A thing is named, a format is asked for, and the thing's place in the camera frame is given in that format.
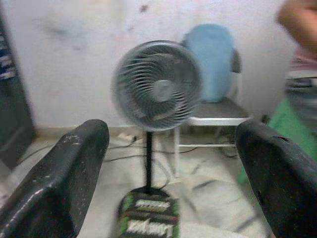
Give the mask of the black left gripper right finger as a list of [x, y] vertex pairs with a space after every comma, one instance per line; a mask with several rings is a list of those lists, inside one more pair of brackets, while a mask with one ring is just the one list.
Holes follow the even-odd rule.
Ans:
[[262, 212], [277, 238], [317, 236], [317, 164], [297, 144], [254, 120], [235, 144]]

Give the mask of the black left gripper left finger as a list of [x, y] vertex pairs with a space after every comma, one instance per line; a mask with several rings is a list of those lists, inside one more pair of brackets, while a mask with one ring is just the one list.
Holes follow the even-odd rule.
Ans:
[[109, 129], [100, 119], [63, 135], [2, 206], [1, 237], [77, 237], [108, 145]]

